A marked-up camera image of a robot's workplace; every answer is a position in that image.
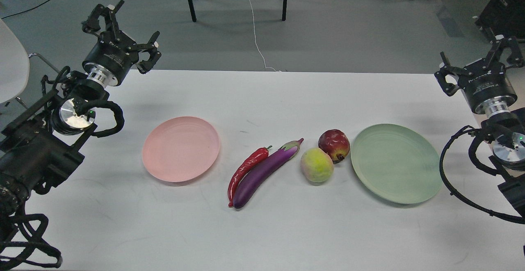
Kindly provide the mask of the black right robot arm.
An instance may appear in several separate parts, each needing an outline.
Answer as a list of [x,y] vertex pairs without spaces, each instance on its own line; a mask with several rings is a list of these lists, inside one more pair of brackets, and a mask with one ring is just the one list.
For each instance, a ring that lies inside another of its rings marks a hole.
[[[439,157],[439,174],[451,196],[461,202],[507,222],[524,224],[525,214],[525,146],[524,109],[511,111],[518,97],[506,71],[524,67],[523,53],[514,36],[495,35],[487,55],[463,67],[454,67],[444,52],[435,72],[441,90],[448,96],[461,91],[473,114],[485,115],[479,128],[462,127],[445,144]],[[470,162],[478,170],[504,181],[498,189],[517,216],[486,209],[463,196],[448,181],[444,171],[446,152],[461,135],[470,135]]]

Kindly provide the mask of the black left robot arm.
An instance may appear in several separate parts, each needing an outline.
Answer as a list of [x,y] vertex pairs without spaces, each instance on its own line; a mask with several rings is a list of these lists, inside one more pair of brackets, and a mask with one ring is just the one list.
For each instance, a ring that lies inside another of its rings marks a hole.
[[3,130],[1,142],[1,251],[20,248],[14,257],[1,256],[2,271],[20,264],[59,268],[61,252],[43,234],[49,220],[27,214],[31,194],[41,196],[66,181],[84,161],[80,149],[90,137],[104,138],[124,127],[121,107],[109,100],[107,86],[120,86],[135,66],[148,73],[161,57],[154,32],[137,43],[119,28],[116,14],[124,4],[98,4],[82,23],[97,43],[82,63],[83,71],[64,67],[55,79],[41,79],[43,96]]

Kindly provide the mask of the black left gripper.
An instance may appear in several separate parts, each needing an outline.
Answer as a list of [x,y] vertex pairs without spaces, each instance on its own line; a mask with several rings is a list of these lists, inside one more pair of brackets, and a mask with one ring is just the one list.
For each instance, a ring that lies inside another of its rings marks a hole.
[[[86,73],[90,73],[93,67],[105,69],[113,75],[109,80],[110,86],[120,86],[132,65],[136,65],[141,74],[148,73],[162,56],[156,42],[159,31],[154,32],[147,43],[141,44],[121,34],[116,14],[124,3],[120,0],[115,6],[98,4],[81,23],[83,32],[98,38],[82,62],[82,68]],[[144,52],[149,54],[148,60],[139,61],[139,54]]]

